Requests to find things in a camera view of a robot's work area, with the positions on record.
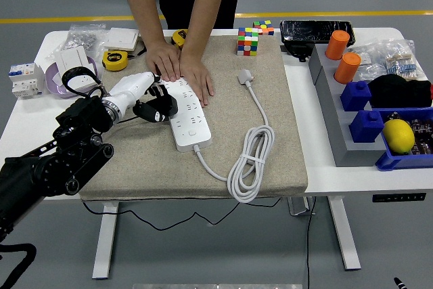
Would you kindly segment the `person's right hand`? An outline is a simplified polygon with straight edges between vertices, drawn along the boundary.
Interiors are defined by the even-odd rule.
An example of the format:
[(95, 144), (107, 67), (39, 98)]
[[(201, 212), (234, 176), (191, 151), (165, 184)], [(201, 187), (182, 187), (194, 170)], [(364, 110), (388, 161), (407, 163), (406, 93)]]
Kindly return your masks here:
[(180, 51), (164, 39), (145, 44), (147, 52), (145, 62), (150, 71), (164, 81), (176, 81), (180, 78)]

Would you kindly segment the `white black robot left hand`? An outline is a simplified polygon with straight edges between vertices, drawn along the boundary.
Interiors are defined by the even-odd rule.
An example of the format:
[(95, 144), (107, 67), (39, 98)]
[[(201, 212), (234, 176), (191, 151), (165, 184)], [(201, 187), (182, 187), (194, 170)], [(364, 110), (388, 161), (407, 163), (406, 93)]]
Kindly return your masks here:
[(124, 118), (129, 108), (135, 116), (151, 123), (167, 121), (178, 112), (176, 99), (152, 72), (123, 77), (102, 99), (102, 104), (114, 124)]

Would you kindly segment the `person's left hand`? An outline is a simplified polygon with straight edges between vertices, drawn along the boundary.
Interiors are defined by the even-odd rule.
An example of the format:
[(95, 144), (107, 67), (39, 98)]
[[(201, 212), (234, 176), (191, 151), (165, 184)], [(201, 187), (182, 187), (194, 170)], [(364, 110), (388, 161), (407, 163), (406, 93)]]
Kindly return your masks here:
[(201, 107), (209, 104), (209, 97), (214, 95), (214, 86), (210, 72), (201, 58), (182, 53), (180, 55), (180, 73), (197, 95)]

